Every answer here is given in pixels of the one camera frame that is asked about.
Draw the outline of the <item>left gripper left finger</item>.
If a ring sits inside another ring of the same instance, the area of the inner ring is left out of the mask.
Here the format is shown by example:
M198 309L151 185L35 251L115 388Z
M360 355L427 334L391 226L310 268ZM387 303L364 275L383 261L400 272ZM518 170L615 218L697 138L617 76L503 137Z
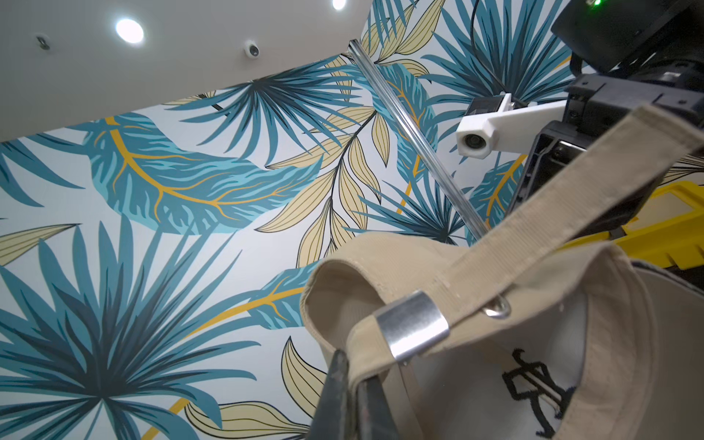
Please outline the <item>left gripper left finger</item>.
M346 440L349 438L348 356L337 350L326 376L307 440Z

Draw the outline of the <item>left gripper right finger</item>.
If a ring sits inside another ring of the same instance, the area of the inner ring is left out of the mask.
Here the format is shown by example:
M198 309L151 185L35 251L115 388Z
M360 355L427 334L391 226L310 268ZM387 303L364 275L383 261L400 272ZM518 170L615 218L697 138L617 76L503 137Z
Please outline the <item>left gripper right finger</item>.
M400 440L378 376L357 387L357 434L360 440Z

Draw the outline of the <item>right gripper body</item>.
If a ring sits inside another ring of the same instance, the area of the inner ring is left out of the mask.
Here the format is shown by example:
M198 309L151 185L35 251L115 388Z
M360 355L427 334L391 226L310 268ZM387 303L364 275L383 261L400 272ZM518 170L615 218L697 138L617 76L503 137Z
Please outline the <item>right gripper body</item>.
M548 123L535 137L508 215L638 106L659 106L696 128L703 127L702 80L583 74L566 91L562 119Z

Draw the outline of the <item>tan khaki cap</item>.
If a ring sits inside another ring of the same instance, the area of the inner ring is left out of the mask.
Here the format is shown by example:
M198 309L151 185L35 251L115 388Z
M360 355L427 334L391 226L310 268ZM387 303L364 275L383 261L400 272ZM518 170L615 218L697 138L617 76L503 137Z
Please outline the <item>tan khaki cap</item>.
M308 332L381 379L401 439L700 439L703 292L610 242L565 247L700 150L642 106L470 247L366 233L322 260Z

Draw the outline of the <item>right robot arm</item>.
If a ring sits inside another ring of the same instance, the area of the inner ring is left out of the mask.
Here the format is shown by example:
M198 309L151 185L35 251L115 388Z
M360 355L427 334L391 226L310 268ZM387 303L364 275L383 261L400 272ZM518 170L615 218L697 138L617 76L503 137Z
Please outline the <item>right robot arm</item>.
M535 137L509 213L638 106L703 126L702 2L571 1L552 31L575 80L561 119Z

